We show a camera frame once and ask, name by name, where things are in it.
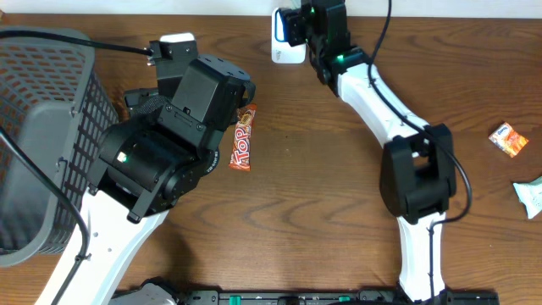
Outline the chocolate bar wrapper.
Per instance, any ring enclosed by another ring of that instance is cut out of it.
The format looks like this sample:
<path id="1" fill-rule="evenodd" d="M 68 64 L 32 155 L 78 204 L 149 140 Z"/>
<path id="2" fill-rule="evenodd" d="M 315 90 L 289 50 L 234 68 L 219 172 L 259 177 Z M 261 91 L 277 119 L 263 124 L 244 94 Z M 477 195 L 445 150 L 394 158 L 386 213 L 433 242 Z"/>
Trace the chocolate bar wrapper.
<path id="1" fill-rule="evenodd" d="M 249 104 L 238 110 L 238 121 L 235 125 L 234 142 L 229 163 L 232 169 L 251 170 L 252 125 L 256 111 L 257 106 L 254 104 Z"/>

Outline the orange tissue pack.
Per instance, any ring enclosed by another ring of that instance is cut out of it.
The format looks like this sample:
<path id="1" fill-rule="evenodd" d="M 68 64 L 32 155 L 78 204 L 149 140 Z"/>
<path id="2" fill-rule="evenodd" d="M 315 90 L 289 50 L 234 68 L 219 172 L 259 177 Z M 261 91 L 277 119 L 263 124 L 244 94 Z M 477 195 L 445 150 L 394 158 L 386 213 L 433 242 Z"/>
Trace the orange tissue pack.
<path id="1" fill-rule="evenodd" d="M 489 140 L 511 158 L 516 157 L 528 144 L 528 139 L 517 133 L 507 122 L 492 132 Z"/>

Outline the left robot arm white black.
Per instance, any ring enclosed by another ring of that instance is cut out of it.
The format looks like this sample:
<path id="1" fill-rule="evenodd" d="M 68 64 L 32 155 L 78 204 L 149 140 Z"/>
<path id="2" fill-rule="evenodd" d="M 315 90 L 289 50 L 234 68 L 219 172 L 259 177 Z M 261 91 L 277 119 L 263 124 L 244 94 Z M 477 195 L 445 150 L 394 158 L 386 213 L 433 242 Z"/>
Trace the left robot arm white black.
<path id="1" fill-rule="evenodd" d="M 218 162 L 218 146 L 251 102 L 243 69 L 201 54 L 190 33 L 150 44 L 158 85 L 128 91 L 130 117 L 108 127 L 87 173 L 83 230 L 69 240 L 41 304 L 106 304 L 145 240 Z"/>

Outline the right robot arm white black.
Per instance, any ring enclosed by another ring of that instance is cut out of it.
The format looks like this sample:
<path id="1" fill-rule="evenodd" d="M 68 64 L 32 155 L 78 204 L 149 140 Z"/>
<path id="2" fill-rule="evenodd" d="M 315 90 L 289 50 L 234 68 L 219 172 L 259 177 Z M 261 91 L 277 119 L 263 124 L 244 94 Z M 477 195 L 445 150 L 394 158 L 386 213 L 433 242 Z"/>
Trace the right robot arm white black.
<path id="1" fill-rule="evenodd" d="M 351 41 L 343 1 L 303 1 L 277 8 L 272 37 L 281 56 L 301 48 L 318 79 L 350 105 L 382 147 L 379 191 L 396 217 L 401 241 L 399 286 L 407 302 L 444 303 L 441 225 L 456 193 L 445 125 L 419 118 L 382 81 L 374 56 Z"/>

